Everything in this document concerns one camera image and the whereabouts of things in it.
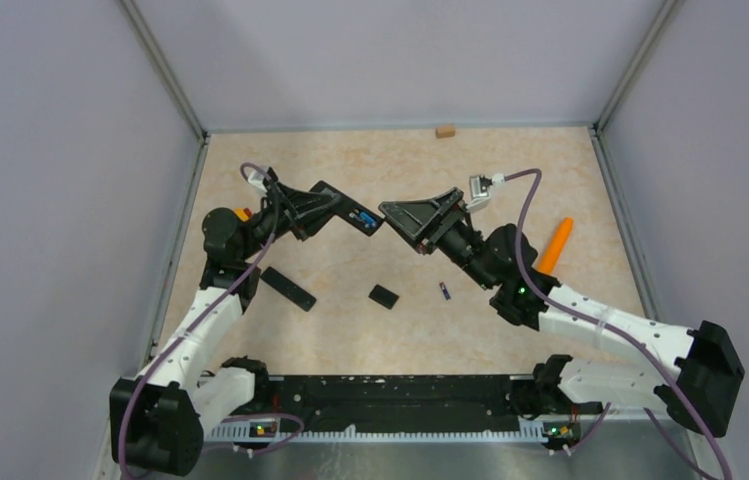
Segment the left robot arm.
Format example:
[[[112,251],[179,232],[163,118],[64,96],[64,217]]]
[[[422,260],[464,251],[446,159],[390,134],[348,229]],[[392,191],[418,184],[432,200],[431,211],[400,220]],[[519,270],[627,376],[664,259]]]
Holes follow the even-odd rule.
[[[270,386],[245,367],[201,375],[220,340],[243,316],[258,289],[261,260],[282,235],[306,240],[341,202],[335,192],[300,191],[263,183],[259,210],[242,218],[216,208],[201,224],[206,263],[187,314],[151,362],[120,378],[109,395],[112,457],[123,477],[149,472],[185,476],[195,467],[207,433],[241,407],[258,413]]]

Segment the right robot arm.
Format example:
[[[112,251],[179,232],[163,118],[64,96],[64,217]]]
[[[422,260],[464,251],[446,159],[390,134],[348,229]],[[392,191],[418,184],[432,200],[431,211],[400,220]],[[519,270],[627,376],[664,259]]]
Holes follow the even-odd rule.
[[[474,229],[463,193],[385,201],[386,223],[422,255],[441,252],[482,289],[494,290],[496,313],[515,326],[590,343],[627,364],[551,357],[534,370],[536,397],[550,412],[590,402],[663,409],[695,433],[726,436],[745,369],[727,330],[646,319],[582,295],[532,267],[536,250],[512,223],[488,236]]]

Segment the black battery cover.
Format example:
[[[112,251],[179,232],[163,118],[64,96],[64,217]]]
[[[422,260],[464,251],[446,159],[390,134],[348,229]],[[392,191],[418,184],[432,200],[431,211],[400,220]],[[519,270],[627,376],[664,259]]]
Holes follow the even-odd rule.
[[[388,310],[393,309],[399,300],[399,296],[396,293],[379,284],[376,284],[371,289],[368,298]]]

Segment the black remote control with buttons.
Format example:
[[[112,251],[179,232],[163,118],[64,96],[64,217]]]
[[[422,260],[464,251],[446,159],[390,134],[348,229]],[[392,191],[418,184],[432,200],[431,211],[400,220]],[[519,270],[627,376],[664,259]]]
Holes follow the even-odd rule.
[[[339,201],[333,207],[334,216],[342,219],[351,227],[355,228],[360,233],[367,237],[373,236],[382,226],[383,218],[376,214],[373,210],[368,209],[358,201],[352,199],[350,196],[338,190],[336,187],[328,184],[325,181],[319,181],[313,185],[310,192],[314,193],[328,193],[335,194],[338,196]],[[362,222],[356,214],[359,212],[366,212],[368,215],[373,217],[377,221],[377,226],[370,228],[364,222]]]

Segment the purple blue battery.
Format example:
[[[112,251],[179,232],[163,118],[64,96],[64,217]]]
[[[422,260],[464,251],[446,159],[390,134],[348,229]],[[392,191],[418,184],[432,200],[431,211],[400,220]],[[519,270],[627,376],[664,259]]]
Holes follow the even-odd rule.
[[[439,283],[439,288],[445,298],[445,300],[451,300],[451,294],[449,293],[449,290],[444,282]]]

